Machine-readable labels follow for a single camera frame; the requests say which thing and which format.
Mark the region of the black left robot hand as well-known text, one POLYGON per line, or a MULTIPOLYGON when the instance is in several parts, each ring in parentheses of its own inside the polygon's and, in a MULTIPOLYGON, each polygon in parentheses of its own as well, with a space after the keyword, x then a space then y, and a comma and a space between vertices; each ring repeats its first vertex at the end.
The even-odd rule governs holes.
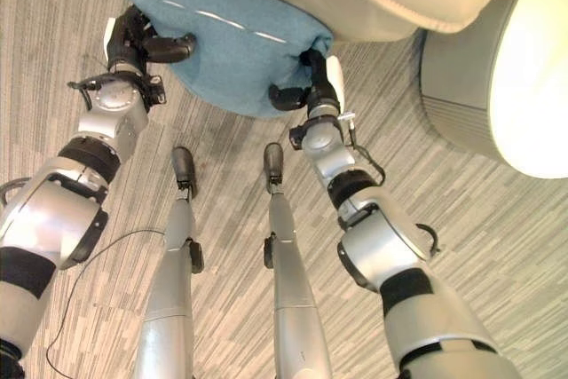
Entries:
POLYGON ((196 37, 192 33, 159 36, 150 19, 133 4, 114 22, 106 43, 107 70, 126 65, 144 75, 147 63, 181 62, 193 54, 195 46, 196 37))

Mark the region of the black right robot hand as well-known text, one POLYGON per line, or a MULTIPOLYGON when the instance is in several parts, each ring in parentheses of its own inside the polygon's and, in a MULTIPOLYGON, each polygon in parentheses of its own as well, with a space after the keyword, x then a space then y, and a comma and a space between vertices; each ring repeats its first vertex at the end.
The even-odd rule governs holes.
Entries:
POLYGON ((308 107, 308 112, 314 108, 329 105, 338 113, 341 103, 335 88, 327 78, 327 62, 320 51, 309 49, 300 55, 302 65, 310 69, 312 85, 306 88, 294 87, 281 89, 271 84, 269 100, 274 108, 280 111, 293 111, 308 107))

